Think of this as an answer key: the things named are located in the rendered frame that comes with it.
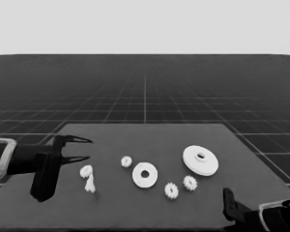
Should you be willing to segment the large thick white disc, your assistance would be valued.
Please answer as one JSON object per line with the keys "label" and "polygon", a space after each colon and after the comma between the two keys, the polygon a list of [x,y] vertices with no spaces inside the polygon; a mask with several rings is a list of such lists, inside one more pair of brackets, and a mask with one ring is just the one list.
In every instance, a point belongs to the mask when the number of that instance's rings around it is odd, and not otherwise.
{"label": "large thick white disc", "polygon": [[218,171],[215,154],[201,146],[187,146],[183,152],[183,162],[189,170],[201,176],[212,176]]}

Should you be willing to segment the small white T-shaped piece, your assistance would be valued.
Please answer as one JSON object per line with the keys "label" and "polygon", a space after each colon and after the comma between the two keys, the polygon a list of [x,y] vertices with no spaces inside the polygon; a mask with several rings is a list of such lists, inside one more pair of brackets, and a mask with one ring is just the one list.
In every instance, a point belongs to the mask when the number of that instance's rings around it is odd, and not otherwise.
{"label": "small white T-shaped piece", "polygon": [[94,176],[90,175],[86,181],[85,190],[94,193],[96,191]]}

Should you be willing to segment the white round carrier with pins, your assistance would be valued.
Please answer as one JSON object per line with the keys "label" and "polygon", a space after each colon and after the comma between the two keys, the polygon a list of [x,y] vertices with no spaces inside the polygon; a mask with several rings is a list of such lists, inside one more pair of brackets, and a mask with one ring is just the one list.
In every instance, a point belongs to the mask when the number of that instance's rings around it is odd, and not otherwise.
{"label": "white round carrier with pins", "polygon": [[140,162],[132,171],[133,182],[142,189],[151,188],[158,180],[158,170],[150,162]]}

